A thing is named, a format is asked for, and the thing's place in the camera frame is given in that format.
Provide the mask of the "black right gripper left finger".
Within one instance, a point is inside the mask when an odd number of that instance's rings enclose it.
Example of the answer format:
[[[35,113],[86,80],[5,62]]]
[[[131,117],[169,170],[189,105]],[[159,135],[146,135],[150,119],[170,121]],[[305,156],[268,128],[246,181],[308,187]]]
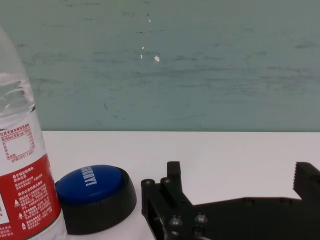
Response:
[[[192,206],[183,193],[178,161],[167,162],[159,183],[141,181],[141,213],[156,240],[193,240]]]

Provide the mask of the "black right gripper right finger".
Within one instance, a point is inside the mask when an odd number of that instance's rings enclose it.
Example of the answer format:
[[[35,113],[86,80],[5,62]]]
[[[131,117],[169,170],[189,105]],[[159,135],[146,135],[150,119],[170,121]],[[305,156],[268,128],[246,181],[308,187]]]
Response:
[[[308,162],[297,162],[293,190],[302,200],[320,199],[320,171]]]

